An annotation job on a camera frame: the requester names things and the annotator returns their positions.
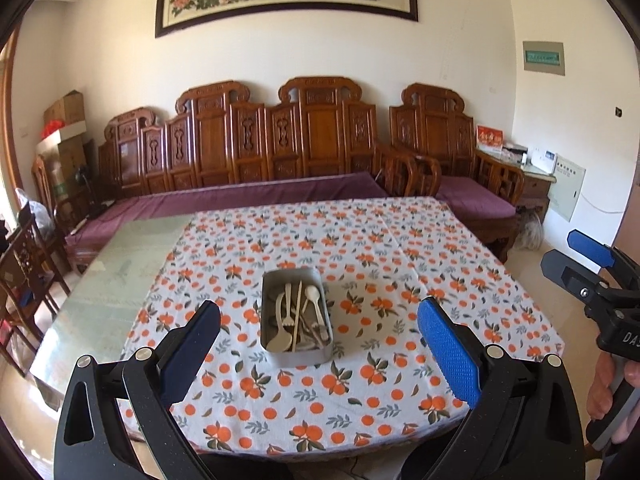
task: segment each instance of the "plastic bag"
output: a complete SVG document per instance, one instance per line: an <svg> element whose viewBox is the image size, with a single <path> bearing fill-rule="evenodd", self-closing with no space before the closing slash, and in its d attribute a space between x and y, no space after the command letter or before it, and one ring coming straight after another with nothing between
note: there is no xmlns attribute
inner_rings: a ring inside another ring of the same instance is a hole
<svg viewBox="0 0 640 480"><path fill-rule="evenodd" d="M537 251L542 246L545 232L535 211L528 210L520 216L520 233L513 245L514 249Z"/></svg>
<svg viewBox="0 0 640 480"><path fill-rule="evenodd" d="M29 209L31 209L31 213L33 213L33 215L36 217L36 225L38 226L42 237L45 240L51 238L56 230L56 225L53 223L53 220L49 216L47 208L44 207L40 202L31 200L29 196L19 187L15 189L15 193L18 196L18 200L20 201L20 208L23 208L27 204L27 202L29 203Z"/></svg>

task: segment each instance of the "black picture frame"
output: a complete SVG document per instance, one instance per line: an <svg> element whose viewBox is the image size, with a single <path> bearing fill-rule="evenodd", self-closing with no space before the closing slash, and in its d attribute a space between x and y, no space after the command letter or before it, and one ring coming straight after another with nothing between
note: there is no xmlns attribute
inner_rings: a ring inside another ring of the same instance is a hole
<svg viewBox="0 0 640 480"><path fill-rule="evenodd" d="M411 22L418 21L418 0L409 0L410 10L403 12L402 10L385 9L383 7L367 6L363 4L352 3L336 3L336 2L291 2L291 3L274 3L261 4L242 9L229 9L214 12L205 16L199 16L184 22L174 23L173 25L164 25L164 4L165 0L157 0L156 3L156 38L171 34L177 30L201 25L202 23L212 22L215 20L223 20L234 16L242 16L244 14L255 14L258 12L274 12L277 10L300 10L300 9L322 9L322 10L350 10L353 12L368 12L369 14L379 14L382 16L392 16L401 18Z"/></svg>

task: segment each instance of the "cable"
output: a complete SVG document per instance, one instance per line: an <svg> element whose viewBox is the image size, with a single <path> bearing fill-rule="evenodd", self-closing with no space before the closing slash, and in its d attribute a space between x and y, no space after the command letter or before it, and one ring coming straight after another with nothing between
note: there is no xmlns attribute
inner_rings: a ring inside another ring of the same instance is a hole
<svg viewBox="0 0 640 480"><path fill-rule="evenodd" d="M594 205L591 200L589 200L587 197L585 197L582 192L580 192L580 196L584 199L584 201L589 204L591 207L593 207L594 209L600 211L601 213L604 213L605 215L623 215L626 213L626 209L624 211L604 211L604 209L600 209L598 206Z"/></svg>

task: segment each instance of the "orange fruit print tablecloth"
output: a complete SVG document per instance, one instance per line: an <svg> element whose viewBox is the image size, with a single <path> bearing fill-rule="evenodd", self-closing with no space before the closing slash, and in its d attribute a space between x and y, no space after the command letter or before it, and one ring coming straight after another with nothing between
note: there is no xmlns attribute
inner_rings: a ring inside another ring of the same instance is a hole
<svg viewBox="0 0 640 480"><path fill-rule="evenodd" d="M262 274L301 266L322 274L334 354L315 367L274 368L258 336ZM155 347L211 299L223 329L172 406L192 445L281 460L357 454L441 432L468 410L420 342L416 311L428 294L484 344L532 360L562 352L522 286L445 205L389 198L195 214L123 357ZM122 410L134 429L130 407Z"/></svg>

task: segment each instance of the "purple cushion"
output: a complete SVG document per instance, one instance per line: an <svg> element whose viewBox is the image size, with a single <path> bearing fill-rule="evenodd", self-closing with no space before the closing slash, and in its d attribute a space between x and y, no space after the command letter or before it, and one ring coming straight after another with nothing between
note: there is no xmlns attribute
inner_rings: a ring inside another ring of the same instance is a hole
<svg viewBox="0 0 640 480"><path fill-rule="evenodd" d="M510 218L516 208L466 176L443 176L436 198L460 220Z"/></svg>
<svg viewBox="0 0 640 480"><path fill-rule="evenodd" d="M67 236L66 243L70 246L82 244L84 247L103 247L123 224L133 220L269 204L387 197L387 193L376 184L369 173L206 187L137 196L118 200L99 218L89 220L79 232Z"/></svg>

